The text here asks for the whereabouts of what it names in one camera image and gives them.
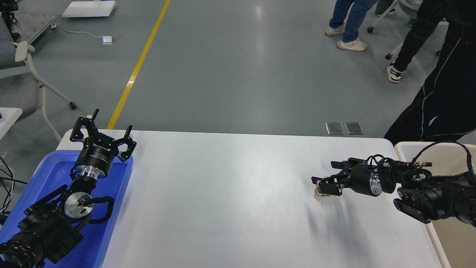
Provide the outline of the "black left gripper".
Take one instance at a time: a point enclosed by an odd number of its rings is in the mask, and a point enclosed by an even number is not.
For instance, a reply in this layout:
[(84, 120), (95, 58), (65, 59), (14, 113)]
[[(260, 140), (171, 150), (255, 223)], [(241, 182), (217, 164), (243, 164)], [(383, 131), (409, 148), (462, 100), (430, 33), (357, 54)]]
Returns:
[[(129, 160), (137, 142), (131, 137), (132, 125), (127, 127), (124, 136), (118, 140), (104, 134), (100, 135), (94, 123), (99, 111), (100, 109), (95, 109), (90, 118), (78, 117), (70, 134), (70, 141), (83, 142), (83, 148), (74, 164), (75, 172), (95, 169), (99, 172), (97, 178), (106, 178), (114, 158), (117, 157), (121, 162)], [(88, 136), (83, 134), (82, 127), (86, 129)], [(125, 151), (119, 150), (122, 145), (126, 145)]]

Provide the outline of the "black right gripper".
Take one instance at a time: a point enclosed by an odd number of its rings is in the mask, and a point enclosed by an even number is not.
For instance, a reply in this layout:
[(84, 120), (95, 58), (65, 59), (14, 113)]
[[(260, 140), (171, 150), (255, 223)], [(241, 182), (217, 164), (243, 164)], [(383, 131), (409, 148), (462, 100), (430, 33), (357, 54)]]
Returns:
[(372, 197), (377, 197), (383, 192), (378, 176), (367, 170), (364, 159), (348, 158), (343, 161), (331, 161), (331, 167), (344, 170), (347, 175), (331, 175), (325, 178), (312, 176), (312, 183), (318, 185), (322, 193), (342, 196), (344, 187)]

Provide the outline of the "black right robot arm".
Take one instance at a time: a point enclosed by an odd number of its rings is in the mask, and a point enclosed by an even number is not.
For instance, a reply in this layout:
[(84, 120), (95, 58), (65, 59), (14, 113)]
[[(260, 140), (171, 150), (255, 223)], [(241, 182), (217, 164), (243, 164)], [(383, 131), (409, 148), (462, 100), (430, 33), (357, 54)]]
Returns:
[(418, 158), (433, 142), (421, 149), (410, 161), (400, 161), (381, 154), (367, 159), (350, 157), (332, 161), (339, 173), (324, 178), (311, 177), (316, 194), (322, 197), (341, 196), (345, 188), (356, 193), (377, 197), (381, 193), (397, 192), (395, 208), (424, 224), (435, 220), (457, 218), (475, 226), (475, 172), (469, 148), (461, 144), (466, 153), (467, 171), (457, 175), (432, 175), (427, 170), (431, 162)]

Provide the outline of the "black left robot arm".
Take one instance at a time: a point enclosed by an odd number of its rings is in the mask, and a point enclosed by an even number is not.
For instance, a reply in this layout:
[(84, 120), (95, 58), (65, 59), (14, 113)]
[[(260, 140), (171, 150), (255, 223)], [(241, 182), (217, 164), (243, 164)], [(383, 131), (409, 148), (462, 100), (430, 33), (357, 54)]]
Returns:
[(113, 215), (116, 198), (92, 197), (100, 179), (108, 176), (115, 159), (126, 162), (136, 148), (132, 125), (114, 139), (100, 132), (91, 117), (78, 117), (71, 142), (83, 144), (70, 170), (70, 185), (62, 185), (24, 210), (19, 232), (1, 243), (2, 268), (42, 268), (48, 259), (56, 264), (84, 239), (87, 224), (102, 224)]

